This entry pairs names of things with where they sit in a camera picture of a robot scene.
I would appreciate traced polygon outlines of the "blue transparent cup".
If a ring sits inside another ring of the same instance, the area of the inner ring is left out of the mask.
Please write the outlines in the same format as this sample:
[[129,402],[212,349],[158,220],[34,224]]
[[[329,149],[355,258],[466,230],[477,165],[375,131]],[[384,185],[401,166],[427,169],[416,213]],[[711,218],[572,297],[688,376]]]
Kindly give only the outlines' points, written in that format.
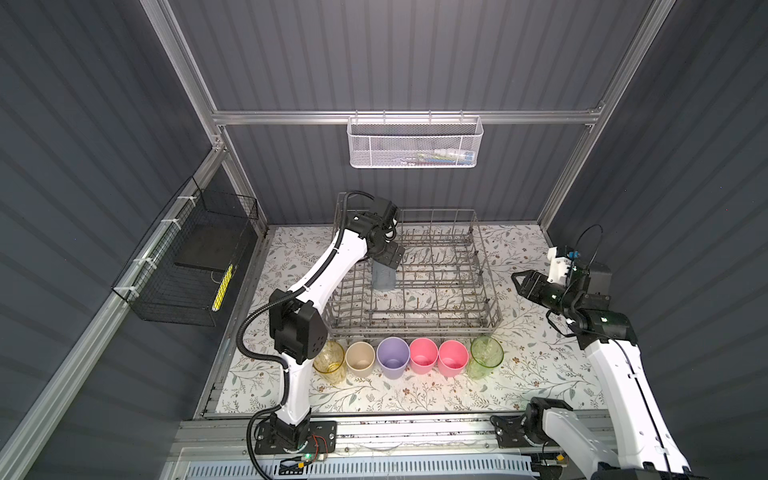
[[382,263],[372,263],[372,288],[379,292],[388,292],[396,288],[397,271]]

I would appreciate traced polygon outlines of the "green transparent cup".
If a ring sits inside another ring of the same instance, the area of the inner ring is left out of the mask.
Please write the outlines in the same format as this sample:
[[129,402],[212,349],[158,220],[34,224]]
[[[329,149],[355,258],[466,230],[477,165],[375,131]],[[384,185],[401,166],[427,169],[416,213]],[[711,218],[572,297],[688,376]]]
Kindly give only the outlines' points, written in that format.
[[469,349],[470,360],[466,374],[472,380],[479,380],[490,375],[504,360],[501,343],[487,335],[474,339]]

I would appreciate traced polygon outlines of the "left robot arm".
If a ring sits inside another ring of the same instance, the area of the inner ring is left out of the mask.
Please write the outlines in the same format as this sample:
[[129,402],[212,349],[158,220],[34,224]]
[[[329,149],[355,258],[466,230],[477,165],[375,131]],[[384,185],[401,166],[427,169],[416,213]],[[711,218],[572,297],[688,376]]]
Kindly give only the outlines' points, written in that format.
[[[322,314],[338,285],[363,260],[399,266],[404,248],[396,242],[397,212],[390,200],[359,190],[345,193],[338,230],[313,267],[288,290],[274,290],[268,302],[240,324],[235,336],[238,352],[248,359],[275,362],[282,370],[279,404],[254,415],[266,422],[278,446],[297,451],[310,436],[311,368],[329,337]],[[249,326],[264,313],[274,355],[255,352],[244,341]]]

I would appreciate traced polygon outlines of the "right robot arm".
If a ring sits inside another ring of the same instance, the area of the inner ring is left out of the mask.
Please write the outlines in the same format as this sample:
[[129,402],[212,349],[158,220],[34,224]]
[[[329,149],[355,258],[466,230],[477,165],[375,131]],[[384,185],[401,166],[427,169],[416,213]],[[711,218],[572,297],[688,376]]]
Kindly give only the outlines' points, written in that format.
[[589,293],[588,273],[555,283],[527,270],[512,281],[519,296],[565,318],[565,337],[576,339],[599,380],[617,447],[606,446],[566,402],[554,398],[530,400],[518,436],[534,446],[556,444],[588,479],[695,478],[654,398],[628,317]]

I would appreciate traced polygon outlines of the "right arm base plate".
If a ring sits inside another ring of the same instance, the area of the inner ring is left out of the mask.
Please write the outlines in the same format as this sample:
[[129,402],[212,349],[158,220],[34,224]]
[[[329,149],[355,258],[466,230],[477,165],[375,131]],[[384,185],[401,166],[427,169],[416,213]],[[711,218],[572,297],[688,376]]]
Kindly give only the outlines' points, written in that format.
[[525,415],[491,415],[489,420],[500,448],[558,447],[540,427],[528,422]]

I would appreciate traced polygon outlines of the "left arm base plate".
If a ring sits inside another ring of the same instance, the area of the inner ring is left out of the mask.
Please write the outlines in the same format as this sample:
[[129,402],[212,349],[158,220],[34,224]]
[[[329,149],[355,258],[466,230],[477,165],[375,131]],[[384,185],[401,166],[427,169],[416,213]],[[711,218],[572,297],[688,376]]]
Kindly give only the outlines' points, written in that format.
[[333,453],[337,430],[335,421],[307,420],[293,426],[268,419],[256,428],[253,450],[258,455]]

